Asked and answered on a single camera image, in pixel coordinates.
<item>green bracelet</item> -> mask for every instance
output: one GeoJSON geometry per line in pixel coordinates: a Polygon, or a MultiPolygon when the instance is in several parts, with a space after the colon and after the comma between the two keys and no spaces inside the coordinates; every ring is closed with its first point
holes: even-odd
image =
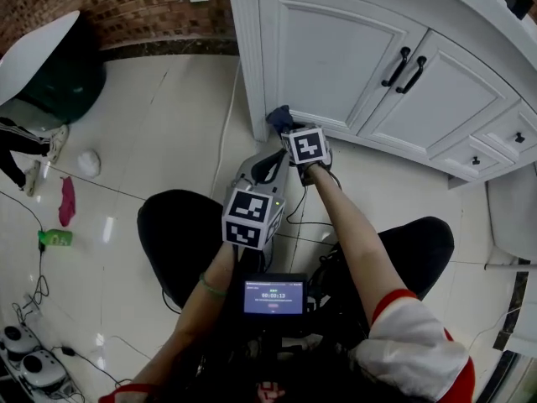
{"type": "Polygon", "coordinates": [[[214,294],[215,296],[219,296],[219,297],[225,297],[225,296],[227,296],[227,291],[219,291],[219,290],[215,290],[215,289],[212,288],[209,284],[206,283],[206,281],[205,281],[205,273],[201,273],[201,274],[200,274],[200,282],[201,282],[201,284],[206,288],[206,290],[208,290],[209,292],[211,292],[211,293],[214,294]]]}

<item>digital display screen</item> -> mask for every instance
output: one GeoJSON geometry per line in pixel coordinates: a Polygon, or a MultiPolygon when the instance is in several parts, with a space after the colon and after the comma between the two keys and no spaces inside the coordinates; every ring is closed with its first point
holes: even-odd
{"type": "Polygon", "coordinates": [[[244,313],[300,315],[303,305],[302,282],[244,283],[244,313]]]}

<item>tiled floor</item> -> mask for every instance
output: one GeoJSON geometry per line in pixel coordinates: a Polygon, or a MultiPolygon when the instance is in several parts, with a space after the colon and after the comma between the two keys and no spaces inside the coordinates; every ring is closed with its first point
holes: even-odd
{"type": "MultiPolygon", "coordinates": [[[[235,57],[203,55],[107,63],[104,91],[89,113],[72,125],[59,162],[41,170],[36,196],[26,198],[0,174],[0,190],[30,207],[45,228],[60,227],[61,178],[74,176],[76,216],[69,229],[75,243],[46,251],[50,297],[41,316],[29,317],[45,344],[68,344],[123,379],[132,378],[169,336],[176,315],[162,301],[159,282],[138,240],[136,216],[146,198],[163,190],[211,192],[237,63],[235,57]],[[102,173],[91,181],[76,164],[86,148],[102,158],[102,173]]],[[[450,224],[456,251],[425,303],[455,338],[470,345],[506,312],[514,284],[513,273],[483,270],[491,256],[494,262],[511,260],[493,250],[484,187],[448,191],[446,175],[435,170],[336,140],[331,145],[333,170],[343,190],[378,231],[428,215],[450,224]]],[[[266,144],[253,141],[239,76],[214,198],[222,200],[243,160],[277,147],[276,138],[266,144]]],[[[17,161],[22,167],[29,165],[21,155],[17,161]]],[[[302,194],[291,171],[288,212],[302,194]]],[[[295,217],[327,220],[315,188],[309,189],[295,217]]],[[[38,226],[29,212],[4,196],[0,220],[0,306],[3,323],[9,324],[16,321],[11,303],[22,302],[37,278],[38,226]]],[[[329,227],[285,223],[274,240],[273,269],[311,273],[334,240],[329,227]]],[[[472,347],[476,395],[500,356],[491,349],[497,330],[484,333],[472,347]]],[[[113,390],[111,380],[86,362],[66,357],[62,361],[86,401],[113,390]]]]}

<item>green bottle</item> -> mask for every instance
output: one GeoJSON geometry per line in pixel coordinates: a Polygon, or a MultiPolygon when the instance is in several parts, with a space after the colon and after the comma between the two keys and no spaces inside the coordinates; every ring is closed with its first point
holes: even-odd
{"type": "Polygon", "coordinates": [[[73,233],[64,230],[49,230],[38,232],[39,241],[47,246],[70,246],[73,241],[73,233]]]}

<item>cabinet handle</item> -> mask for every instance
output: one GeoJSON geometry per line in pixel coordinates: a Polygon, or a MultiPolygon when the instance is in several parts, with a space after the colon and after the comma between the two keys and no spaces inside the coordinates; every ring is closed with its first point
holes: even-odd
{"type": "Polygon", "coordinates": [[[421,74],[423,73],[423,67],[426,62],[427,59],[424,56],[418,57],[418,71],[416,71],[414,76],[412,76],[412,79],[410,79],[409,83],[406,84],[405,88],[401,88],[400,86],[398,86],[397,88],[395,88],[395,91],[399,94],[406,94],[407,92],[409,92],[410,88],[412,88],[414,84],[418,81],[418,79],[421,77],[421,74]]]}
{"type": "Polygon", "coordinates": [[[524,142],[526,138],[522,135],[522,133],[517,133],[517,138],[514,140],[517,144],[521,144],[524,142]]]}
{"type": "Polygon", "coordinates": [[[395,72],[392,74],[392,77],[389,78],[389,81],[382,81],[382,86],[392,86],[401,76],[401,72],[404,70],[408,63],[408,57],[410,55],[410,48],[407,48],[406,46],[401,49],[401,59],[402,61],[399,63],[397,69],[395,69],[395,72]]]}

